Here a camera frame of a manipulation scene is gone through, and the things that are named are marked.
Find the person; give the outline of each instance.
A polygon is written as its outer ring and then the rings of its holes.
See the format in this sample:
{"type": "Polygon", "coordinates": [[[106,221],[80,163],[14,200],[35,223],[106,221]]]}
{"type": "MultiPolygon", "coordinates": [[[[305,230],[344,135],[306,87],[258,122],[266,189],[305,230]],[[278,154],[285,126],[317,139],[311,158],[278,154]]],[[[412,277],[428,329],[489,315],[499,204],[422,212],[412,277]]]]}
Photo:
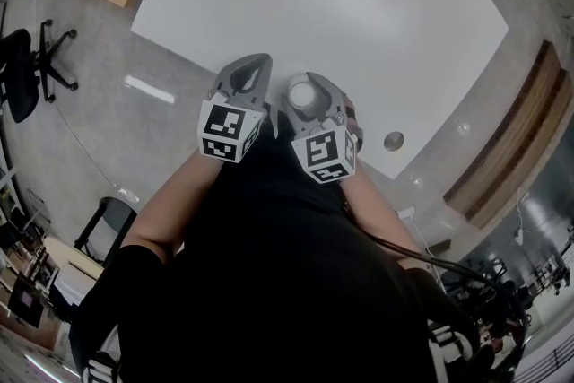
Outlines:
{"type": "Polygon", "coordinates": [[[115,325],[124,382],[347,371],[434,382],[428,319],[478,349],[428,267],[367,236],[419,250],[363,166],[319,185],[293,137],[280,112],[278,137],[267,120],[241,163],[195,151],[160,188],[75,313],[80,371],[115,325]]]}

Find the black shirt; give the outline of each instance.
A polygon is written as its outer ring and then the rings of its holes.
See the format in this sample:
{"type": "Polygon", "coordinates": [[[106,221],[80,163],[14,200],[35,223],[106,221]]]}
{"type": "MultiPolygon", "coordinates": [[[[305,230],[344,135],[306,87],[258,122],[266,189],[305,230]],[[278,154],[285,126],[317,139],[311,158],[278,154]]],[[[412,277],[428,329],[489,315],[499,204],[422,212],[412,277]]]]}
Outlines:
{"type": "Polygon", "coordinates": [[[73,322],[79,368],[119,324],[125,382],[436,381],[404,270],[353,224],[338,185],[300,170],[289,137],[265,126],[240,165],[224,166],[171,263],[117,253],[73,322]]]}

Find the office chair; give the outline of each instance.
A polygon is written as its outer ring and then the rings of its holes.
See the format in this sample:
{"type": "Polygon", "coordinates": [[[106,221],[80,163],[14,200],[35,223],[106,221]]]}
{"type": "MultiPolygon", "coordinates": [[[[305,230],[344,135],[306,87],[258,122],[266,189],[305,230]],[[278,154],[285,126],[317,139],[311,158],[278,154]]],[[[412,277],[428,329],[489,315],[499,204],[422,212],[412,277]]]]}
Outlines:
{"type": "Polygon", "coordinates": [[[20,254],[15,244],[21,243],[27,251],[33,252],[35,246],[42,242],[35,230],[33,223],[15,207],[8,217],[8,222],[0,225],[0,248],[3,250],[12,248],[20,254]]]}
{"type": "Polygon", "coordinates": [[[41,82],[44,100],[54,102],[56,96],[48,94],[48,76],[70,91],[78,89],[78,83],[68,83],[62,75],[52,67],[52,59],[60,49],[65,39],[75,39],[78,32],[74,29],[65,32],[62,37],[50,47],[46,42],[46,27],[52,25],[52,20],[46,20],[40,25],[39,50],[30,49],[31,36],[25,29],[19,29],[7,37],[0,39],[0,83],[4,83],[6,93],[2,94],[2,103],[8,100],[10,111],[15,123],[21,123],[36,108],[39,100],[38,86],[41,82]]]}
{"type": "Polygon", "coordinates": [[[134,220],[137,217],[137,213],[130,206],[128,206],[123,201],[118,200],[117,198],[112,196],[101,198],[98,209],[91,217],[90,221],[83,229],[78,239],[74,242],[74,247],[76,249],[80,251],[84,249],[84,247],[87,249],[86,244],[88,243],[88,238],[102,217],[104,221],[109,225],[109,227],[117,233],[116,239],[114,239],[114,242],[112,243],[111,248],[109,249],[108,254],[106,255],[106,259],[103,261],[103,263],[99,260],[96,260],[90,254],[89,250],[86,252],[87,256],[94,262],[106,267],[108,266],[113,256],[119,251],[119,247],[126,237],[127,231],[132,226],[132,223],[134,223],[134,220]]]}

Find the black chair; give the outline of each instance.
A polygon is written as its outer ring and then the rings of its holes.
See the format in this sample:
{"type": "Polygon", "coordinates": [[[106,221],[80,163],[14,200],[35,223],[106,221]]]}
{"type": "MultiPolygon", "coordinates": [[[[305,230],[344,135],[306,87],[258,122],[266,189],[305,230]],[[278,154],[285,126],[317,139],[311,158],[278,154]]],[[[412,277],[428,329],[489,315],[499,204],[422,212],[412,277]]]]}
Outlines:
{"type": "Polygon", "coordinates": [[[85,248],[87,256],[105,268],[108,266],[112,257],[119,251],[119,247],[136,217],[137,213],[123,201],[112,196],[101,198],[98,209],[83,229],[79,238],[74,242],[74,247],[78,250],[85,248]],[[90,254],[90,251],[87,250],[88,248],[86,246],[88,238],[101,218],[103,218],[109,227],[117,233],[117,236],[106,255],[106,259],[103,262],[95,259],[92,254],[90,254]]]}
{"type": "Polygon", "coordinates": [[[7,222],[0,225],[0,248],[8,250],[13,248],[14,244],[20,242],[24,238],[24,234],[14,227],[13,223],[7,222]]]}
{"type": "Polygon", "coordinates": [[[62,37],[50,47],[46,42],[46,27],[52,25],[52,20],[46,20],[40,25],[39,50],[31,51],[31,36],[25,29],[19,29],[7,37],[0,39],[0,83],[4,83],[6,93],[2,94],[2,103],[8,100],[14,122],[21,123],[36,108],[39,99],[39,83],[42,83],[44,100],[54,102],[56,96],[48,95],[48,76],[70,91],[78,89],[78,83],[68,83],[60,73],[52,67],[52,59],[66,39],[75,39],[78,32],[74,29],[65,32],[62,37]]]}

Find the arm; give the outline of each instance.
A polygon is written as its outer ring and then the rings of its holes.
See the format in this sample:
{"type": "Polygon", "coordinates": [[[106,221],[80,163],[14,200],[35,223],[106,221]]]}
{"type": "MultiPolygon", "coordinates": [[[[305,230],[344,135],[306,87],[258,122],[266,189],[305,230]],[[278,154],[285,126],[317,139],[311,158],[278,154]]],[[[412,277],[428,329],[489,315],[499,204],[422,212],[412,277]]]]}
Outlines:
{"type": "MultiPolygon", "coordinates": [[[[398,218],[395,210],[380,194],[369,179],[365,169],[357,161],[355,175],[341,181],[341,189],[351,207],[352,213],[361,229],[373,236],[394,243],[403,248],[420,252],[411,232],[398,218]]],[[[422,262],[404,258],[388,251],[399,259],[403,268],[421,267],[422,262]]]]}
{"type": "Polygon", "coordinates": [[[222,161],[205,157],[198,150],[193,152],[143,207],[122,247],[144,246],[167,263],[183,243],[187,223],[222,166],[222,161]]]}

